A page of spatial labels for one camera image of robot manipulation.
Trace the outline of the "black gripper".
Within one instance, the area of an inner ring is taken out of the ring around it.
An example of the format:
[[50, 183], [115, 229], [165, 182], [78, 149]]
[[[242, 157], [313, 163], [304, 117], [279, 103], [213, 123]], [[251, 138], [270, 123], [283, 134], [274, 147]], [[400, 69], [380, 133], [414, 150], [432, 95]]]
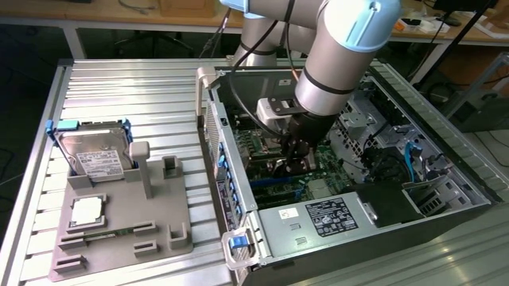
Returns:
[[281, 141], [285, 157], [278, 166], [278, 175], [304, 175], [317, 168], [316, 150], [329, 133], [337, 115], [318, 116], [313, 113], [294, 114], [290, 119], [289, 133]]

